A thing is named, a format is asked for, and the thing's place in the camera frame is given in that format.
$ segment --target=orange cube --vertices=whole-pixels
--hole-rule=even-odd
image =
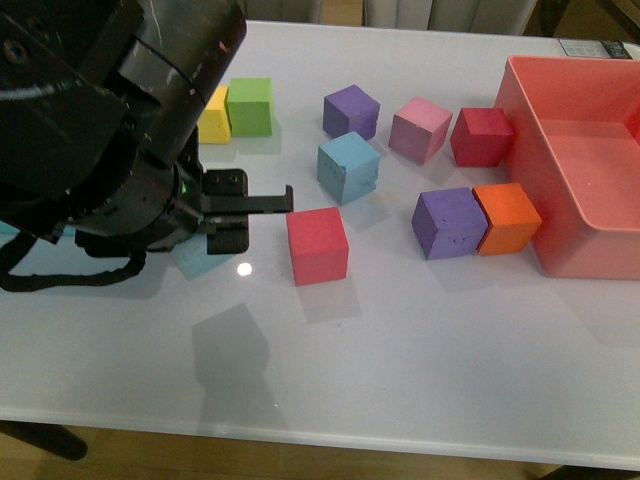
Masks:
[[[524,249],[542,219],[519,183],[482,185],[473,194],[487,216],[489,228],[478,245],[482,255],[516,253]]]

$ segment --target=yellow cube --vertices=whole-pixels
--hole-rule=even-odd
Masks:
[[[219,85],[200,115],[198,133],[200,143],[229,143],[231,141],[231,125],[227,113],[227,94],[229,87]]]

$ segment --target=purple cube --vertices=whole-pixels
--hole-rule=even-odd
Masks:
[[[421,193],[411,225],[427,260],[474,253],[488,228],[469,188]]]
[[[389,148],[416,163],[427,163],[444,145],[453,113],[413,97],[393,116]]]
[[[324,97],[322,128],[332,138],[358,132],[369,140],[376,134],[380,104],[357,85]]]

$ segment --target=light blue cube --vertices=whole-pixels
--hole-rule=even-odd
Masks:
[[[380,154],[349,132],[318,148],[318,181],[340,205],[376,189]]]
[[[194,280],[222,265],[234,255],[208,255],[207,236],[193,235],[177,244],[171,257],[187,280]]]
[[[7,225],[4,222],[0,222],[0,235],[16,235],[19,232],[17,228]],[[76,230],[73,227],[65,227],[62,235],[65,237],[73,237],[76,234]]]

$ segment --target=foam cube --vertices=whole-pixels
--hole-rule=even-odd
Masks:
[[[17,235],[18,233],[20,233],[20,230],[17,228],[12,227],[7,223],[0,222],[0,235]],[[64,227],[64,230],[62,231],[62,236],[64,237],[73,237],[75,234],[76,229],[73,227]]]
[[[270,78],[232,78],[227,110],[234,137],[273,134],[273,92]]]
[[[340,205],[373,192],[380,154],[350,132],[318,147],[318,181]]]
[[[513,141],[513,128],[501,108],[463,108],[451,132],[459,167],[495,167]]]
[[[393,116],[389,148],[416,163],[427,163],[444,145],[453,113],[413,97]]]
[[[337,207],[288,213],[287,230],[296,285],[347,276],[349,242]]]
[[[220,85],[198,119],[200,143],[229,143],[231,125],[227,113],[229,87]]]
[[[421,193],[411,225],[427,260],[475,253],[488,226],[468,188]]]
[[[357,85],[324,97],[322,128],[331,137],[358,132],[369,140],[376,134],[380,104]]]
[[[478,245],[483,255],[521,251],[542,219],[519,183],[482,185],[473,189],[489,221],[489,228]]]
[[[187,280],[194,280],[230,260],[234,255],[207,254],[207,236],[193,235],[178,243],[171,257]]]

